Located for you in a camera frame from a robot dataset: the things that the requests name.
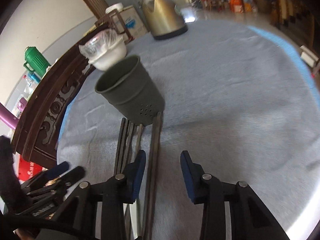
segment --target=green thermos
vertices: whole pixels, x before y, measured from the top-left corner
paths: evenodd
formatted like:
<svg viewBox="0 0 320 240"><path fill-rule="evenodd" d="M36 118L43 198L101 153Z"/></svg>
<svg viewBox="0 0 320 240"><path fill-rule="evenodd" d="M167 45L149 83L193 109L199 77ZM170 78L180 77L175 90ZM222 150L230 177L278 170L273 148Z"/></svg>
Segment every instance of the green thermos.
<svg viewBox="0 0 320 240"><path fill-rule="evenodd" d="M50 66L50 63L36 47L27 47L24 51L24 59L26 60L26 63L23 64L24 67L31 73L36 72L41 78L44 76L47 67Z"/></svg>

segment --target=pink thermos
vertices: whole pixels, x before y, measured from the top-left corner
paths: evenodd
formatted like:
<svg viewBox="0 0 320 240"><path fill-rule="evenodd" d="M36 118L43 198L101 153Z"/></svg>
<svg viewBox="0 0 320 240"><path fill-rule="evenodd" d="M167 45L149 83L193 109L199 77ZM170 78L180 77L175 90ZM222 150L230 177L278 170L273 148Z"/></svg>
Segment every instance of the pink thermos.
<svg viewBox="0 0 320 240"><path fill-rule="evenodd" d="M0 103L0 120L11 129L16 129L19 119Z"/></svg>

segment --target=carved wooden backrest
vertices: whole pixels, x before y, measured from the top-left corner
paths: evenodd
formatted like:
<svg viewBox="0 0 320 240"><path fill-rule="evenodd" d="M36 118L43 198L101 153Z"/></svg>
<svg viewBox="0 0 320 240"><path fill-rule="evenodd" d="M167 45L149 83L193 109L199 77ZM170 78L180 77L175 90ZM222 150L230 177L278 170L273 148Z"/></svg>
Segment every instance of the carved wooden backrest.
<svg viewBox="0 0 320 240"><path fill-rule="evenodd" d="M87 76L95 69L80 54L85 44L103 24L70 48L42 78L21 114L12 138L14 152L45 168L56 165L57 141L68 104L75 98Z"/></svg>

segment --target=kettle base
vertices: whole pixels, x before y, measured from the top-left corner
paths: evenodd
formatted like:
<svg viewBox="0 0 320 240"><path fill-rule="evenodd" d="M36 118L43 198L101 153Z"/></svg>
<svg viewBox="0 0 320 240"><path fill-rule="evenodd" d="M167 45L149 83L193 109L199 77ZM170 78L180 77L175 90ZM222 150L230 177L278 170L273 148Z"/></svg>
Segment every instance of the kettle base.
<svg viewBox="0 0 320 240"><path fill-rule="evenodd" d="M180 29L178 29L178 30L176 30L174 32L163 34L163 35L159 35L159 36L153 36L153 38L155 40L157 40L157 41L166 40L166 39L170 39L170 38L173 38L175 36L181 35L181 34L185 33L187 30L188 30L188 26L184 25L182 28L180 28Z"/></svg>

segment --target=plastic bag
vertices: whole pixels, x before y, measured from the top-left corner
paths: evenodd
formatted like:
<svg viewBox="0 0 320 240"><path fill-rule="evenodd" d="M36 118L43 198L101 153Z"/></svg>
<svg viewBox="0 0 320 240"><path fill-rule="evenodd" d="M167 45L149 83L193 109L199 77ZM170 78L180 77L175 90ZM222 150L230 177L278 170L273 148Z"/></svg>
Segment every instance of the plastic bag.
<svg viewBox="0 0 320 240"><path fill-rule="evenodd" d="M95 60L105 54L116 42L118 34L114 29L106 29L97 33L86 44L79 45L80 53L89 60Z"/></svg>

